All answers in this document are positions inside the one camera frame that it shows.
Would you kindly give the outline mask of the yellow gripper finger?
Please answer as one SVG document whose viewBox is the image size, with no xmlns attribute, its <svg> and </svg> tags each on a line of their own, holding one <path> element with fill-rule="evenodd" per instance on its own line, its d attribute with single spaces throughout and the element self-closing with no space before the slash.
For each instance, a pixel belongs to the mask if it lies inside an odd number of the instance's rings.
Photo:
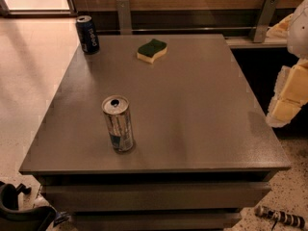
<svg viewBox="0 0 308 231">
<path fill-rule="evenodd" d="M 283 65 L 273 91 L 266 122 L 270 127 L 281 128 L 308 103 L 308 61 L 300 59 L 292 67 Z"/>
<path fill-rule="evenodd" d="M 285 39 L 288 35 L 288 28 L 289 23 L 292 18 L 292 14 L 287 15 L 274 26 L 270 27 L 267 31 L 267 37 L 274 39 L 274 38 L 283 38 Z"/>
</svg>

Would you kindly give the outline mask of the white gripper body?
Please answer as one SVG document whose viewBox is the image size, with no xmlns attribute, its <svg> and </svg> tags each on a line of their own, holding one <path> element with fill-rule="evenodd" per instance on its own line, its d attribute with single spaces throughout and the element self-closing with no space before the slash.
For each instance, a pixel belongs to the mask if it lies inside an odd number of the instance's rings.
<svg viewBox="0 0 308 231">
<path fill-rule="evenodd" d="M 291 17 L 287 47 L 298 58 L 308 58 L 308 0 L 303 0 Z"/>
</svg>

